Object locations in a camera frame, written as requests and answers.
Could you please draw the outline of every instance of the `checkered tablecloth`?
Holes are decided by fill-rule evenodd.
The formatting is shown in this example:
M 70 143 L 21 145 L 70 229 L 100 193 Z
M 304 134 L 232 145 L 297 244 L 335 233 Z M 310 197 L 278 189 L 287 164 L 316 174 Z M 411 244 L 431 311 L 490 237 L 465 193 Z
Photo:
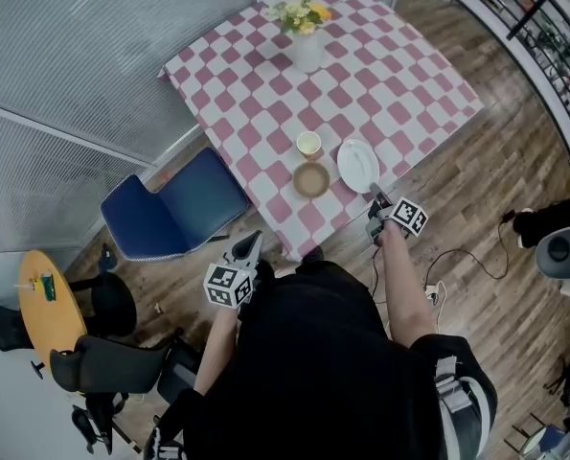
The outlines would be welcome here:
M 374 148 L 386 189 L 483 105 L 416 29 L 377 0 L 320 0 L 333 16 L 321 31 L 324 62 L 299 72 L 287 57 L 291 38 L 265 16 L 279 1 L 231 16 L 165 71 L 288 258 L 299 260 L 371 201 L 340 177 L 343 140 Z M 318 162 L 331 175 L 313 200 L 292 184 L 305 161 L 295 138 L 307 129 L 321 136 Z

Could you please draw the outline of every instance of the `round yellow table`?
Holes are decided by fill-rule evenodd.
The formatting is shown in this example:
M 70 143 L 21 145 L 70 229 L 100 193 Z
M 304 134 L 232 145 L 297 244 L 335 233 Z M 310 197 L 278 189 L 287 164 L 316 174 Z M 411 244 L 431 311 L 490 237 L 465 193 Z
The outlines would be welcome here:
M 52 274 L 55 301 L 46 299 L 43 289 L 30 289 L 33 279 Z M 79 337 L 86 334 L 84 319 L 74 293 L 58 267 L 39 250 L 28 252 L 18 276 L 20 311 L 35 352 L 50 370 L 51 350 L 73 351 Z

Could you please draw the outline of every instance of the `yellow flower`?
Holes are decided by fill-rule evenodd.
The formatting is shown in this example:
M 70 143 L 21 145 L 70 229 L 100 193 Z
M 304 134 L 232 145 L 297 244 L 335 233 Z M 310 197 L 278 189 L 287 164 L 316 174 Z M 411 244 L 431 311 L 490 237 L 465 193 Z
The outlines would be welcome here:
M 299 27 L 298 33 L 301 35 L 311 35 L 312 33 L 314 33 L 314 24 L 312 22 L 302 22 L 302 24 Z
M 318 2 L 311 2 L 308 4 L 312 11 L 315 11 L 321 17 L 321 20 L 330 20 L 331 19 L 331 12 L 328 11 L 325 7 L 323 7 Z

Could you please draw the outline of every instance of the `table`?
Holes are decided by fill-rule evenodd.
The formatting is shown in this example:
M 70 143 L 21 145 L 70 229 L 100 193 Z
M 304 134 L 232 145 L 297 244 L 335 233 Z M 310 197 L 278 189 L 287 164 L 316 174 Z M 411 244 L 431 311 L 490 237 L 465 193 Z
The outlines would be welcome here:
M 78 338 L 86 334 L 86 327 L 74 293 L 57 266 L 43 252 L 32 250 L 27 253 L 20 267 L 18 284 L 29 285 L 33 278 L 48 273 L 53 275 L 55 301 L 49 302 L 43 293 L 26 287 L 18 289 L 18 300 L 35 352 L 50 370 L 51 350 L 73 351 Z
M 371 201 L 338 172 L 345 139 L 373 147 L 385 189 L 483 105 L 441 53 L 377 0 L 319 0 L 333 16 L 322 30 L 324 62 L 299 72 L 286 56 L 290 37 L 265 16 L 279 1 L 232 15 L 164 71 L 287 257 L 299 261 Z M 292 183 L 305 162 L 295 138 L 307 129 L 321 136 L 318 161 L 331 176 L 313 200 Z

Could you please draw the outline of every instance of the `office chair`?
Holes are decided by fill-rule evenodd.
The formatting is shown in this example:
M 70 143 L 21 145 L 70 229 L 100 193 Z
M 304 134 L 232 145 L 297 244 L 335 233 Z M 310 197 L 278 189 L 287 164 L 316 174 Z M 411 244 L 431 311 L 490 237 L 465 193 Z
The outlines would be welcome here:
M 137 348 L 87 334 L 73 352 L 51 351 L 51 372 L 68 392 L 145 394 L 157 382 L 169 350 L 170 343 Z
M 51 351 L 55 382 L 68 392 L 78 391 L 86 396 L 86 409 L 76 407 L 72 422 L 86 440 L 89 452 L 93 452 L 97 442 L 103 442 L 111 452 L 112 419 L 123 410 L 128 394 L 147 393 L 159 375 L 157 390 L 166 401 L 173 401 L 181 390 L 194 386 L 201 355 L 180 334 L 178 331 L 149 349 L 84 335 L 73 352 Z M 122 399 L 115 404 L 117 394 Z
M 20 310 L 0 306 L 0 351 L 33 348 Z
M 105 223 L 130 261 L 163 261 L 196 250 L 249 206 L 212 149 L 202 150 L 158 193 L 132 175 L 102 202 Z
M 84 317 L 91 335 L 130 335 L 135 329 L 137 313 L 131 291 L 116 274 L 105 272 L 95 278 L 69 284 L 72 291 L 91 289 L 95 315 Z

